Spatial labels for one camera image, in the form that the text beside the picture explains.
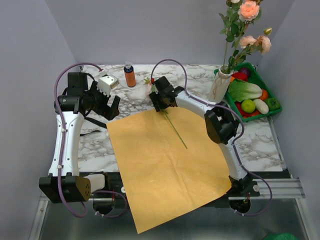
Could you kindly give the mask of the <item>black ribbon with gold text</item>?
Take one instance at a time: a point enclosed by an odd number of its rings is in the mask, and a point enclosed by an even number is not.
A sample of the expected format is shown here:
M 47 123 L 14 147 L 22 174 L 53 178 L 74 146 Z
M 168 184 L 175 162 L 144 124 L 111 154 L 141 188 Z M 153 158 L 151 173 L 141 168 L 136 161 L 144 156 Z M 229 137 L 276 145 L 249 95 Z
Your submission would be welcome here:
M 88 121 L 88 122 L 100 127 L 100 128 L 107 129 L 107 125 L 104 122 L 101 122 L 101 121 L 96 120 L 96 119 L 91 118 L 91 117 L 85 117 L 84 119 L 86 121 Z M 101 130 L 96 129 L 96 130 L 93 130 L 91 132 L 81 133 L 79 136 L 83 137 L 83 136 L 86 136 L 86 135 L 89 135 L 89 134 L 100 133 L 100 132 L 101 132 Z

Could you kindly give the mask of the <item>orange wrapping paper sheet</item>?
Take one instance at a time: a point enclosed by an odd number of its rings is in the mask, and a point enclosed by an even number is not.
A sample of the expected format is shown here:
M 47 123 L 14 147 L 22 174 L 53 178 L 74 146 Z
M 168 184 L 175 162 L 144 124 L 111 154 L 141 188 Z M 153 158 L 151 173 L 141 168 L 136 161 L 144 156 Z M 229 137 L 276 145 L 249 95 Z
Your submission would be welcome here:
M 167 109 L 187 149 L 162 112 L 148 110 L 107 124 L 138 233 L 202 207 L 231 188 L 229 168 L 205 121 Z

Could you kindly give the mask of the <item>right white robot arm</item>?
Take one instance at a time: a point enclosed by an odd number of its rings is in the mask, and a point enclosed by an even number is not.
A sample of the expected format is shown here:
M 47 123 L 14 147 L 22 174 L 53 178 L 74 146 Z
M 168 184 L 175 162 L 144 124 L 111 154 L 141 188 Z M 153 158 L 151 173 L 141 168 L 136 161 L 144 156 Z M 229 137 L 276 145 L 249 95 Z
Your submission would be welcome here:
M 245 169 L 238 147 L 235 144 L 239 122 L 234 119 L 231 109 L 223 101 L 209 102 L 197 98 L 181 87 L 173 87 L 166 77 L 151 80 L 154 91 L 149 94 L 157 112 L 169 107 L 180 107 L 202 117 L 205 121 L 206 132 L 211 141 L 218 144 L 226 160 L 230 191 L 241 196 L 254 186 L 253 177 Z

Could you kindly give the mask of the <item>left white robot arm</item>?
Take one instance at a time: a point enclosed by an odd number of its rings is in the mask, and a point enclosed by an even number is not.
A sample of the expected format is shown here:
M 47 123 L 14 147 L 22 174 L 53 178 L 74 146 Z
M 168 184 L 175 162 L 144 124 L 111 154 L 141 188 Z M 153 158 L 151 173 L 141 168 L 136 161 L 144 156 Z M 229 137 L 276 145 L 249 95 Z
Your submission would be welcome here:
M 86 202 L 93 192 L 104 198 L 111 191 L 106 174 L 80 175 L 78 150 L 88 113 L 94 112 L 108 121 L 119 115 L 120 97 L 115 96 L 108 105 L 111 90 L 119 80 L 102 73 L 88 84 L 89 77 L 85 72 L 68 73 L 67 88 L 57 97 L 58 103 L 54 106 L 57 120 L 54 156 L 48 176 L 39 179 L 39 188 L 54 204 Z

